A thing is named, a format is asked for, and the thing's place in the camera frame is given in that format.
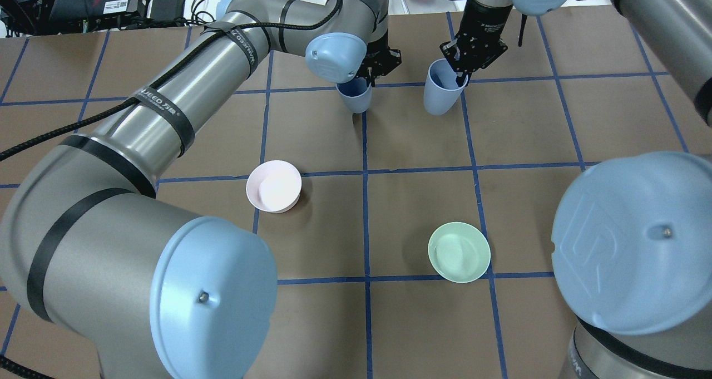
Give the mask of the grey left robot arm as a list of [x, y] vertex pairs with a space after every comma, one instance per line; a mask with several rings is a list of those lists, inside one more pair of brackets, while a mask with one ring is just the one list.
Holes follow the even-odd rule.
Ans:
[[2, 219], [2, 281], [96, 345], [102, 378], [242, 378], [269, 331], [275, 259], [256, 234], [155, 186], [272, 50], [332, 83], [387, 32], [388, 0], [229, 0], [170, 67], [87, 135], [76, 125]]

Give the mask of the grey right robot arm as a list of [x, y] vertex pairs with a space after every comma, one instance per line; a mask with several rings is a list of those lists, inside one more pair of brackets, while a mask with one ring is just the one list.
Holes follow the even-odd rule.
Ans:
[[[466, 0], [441, 44], [458, 84], [505, 52], [512, 8], [567, 0]], [[611, 0], [710, 125], [710, 0]], [[561, 378], [710, 377], [710, 156], [610, 159], [570, 184], [555, 213], [552, 266], [576, 315]]]

